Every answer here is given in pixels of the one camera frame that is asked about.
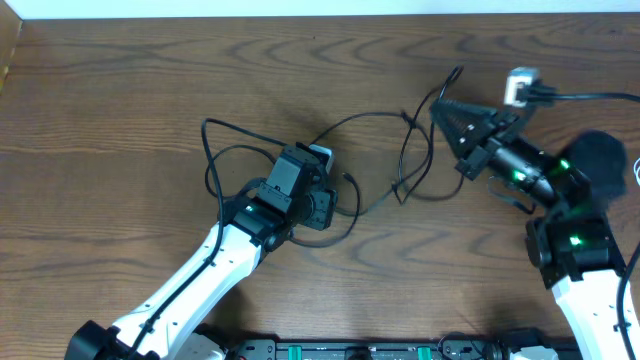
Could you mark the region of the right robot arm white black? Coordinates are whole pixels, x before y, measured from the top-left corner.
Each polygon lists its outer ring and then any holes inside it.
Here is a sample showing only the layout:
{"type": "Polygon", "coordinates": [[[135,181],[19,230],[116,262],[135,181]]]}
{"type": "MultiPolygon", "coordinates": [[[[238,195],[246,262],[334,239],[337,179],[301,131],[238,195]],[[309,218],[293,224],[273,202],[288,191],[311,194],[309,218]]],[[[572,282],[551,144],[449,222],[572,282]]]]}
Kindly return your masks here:
{"type": "Polygon", "coordinates": [[[624,259],[607,217],[610,203],[626,192],[623,143],[589,130],[550,154],[521,134],[530,111],[441,99],[429,112],[464,177],[473,180],[489,170],[544,208],[543,216],[526,224],[528,256],[569,322],[582,358],[638,358],[630,276],[639,257],[624,259]]]}

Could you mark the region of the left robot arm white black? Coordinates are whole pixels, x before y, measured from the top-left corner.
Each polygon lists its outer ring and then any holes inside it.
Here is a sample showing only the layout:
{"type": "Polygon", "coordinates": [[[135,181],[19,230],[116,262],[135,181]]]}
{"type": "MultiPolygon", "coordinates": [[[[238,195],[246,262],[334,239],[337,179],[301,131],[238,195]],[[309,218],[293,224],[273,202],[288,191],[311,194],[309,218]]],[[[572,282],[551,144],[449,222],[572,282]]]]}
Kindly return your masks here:
{"type": "Polygon", "coordinates": [[[68,359],[174,359],[197,326],[293,228],[325,230],[337,202],[328,185],[335,156],[318,145],[287,145],[256,190],[224,203],[193,256],[150,298],[103,328],[85,323],[68,359]]]}

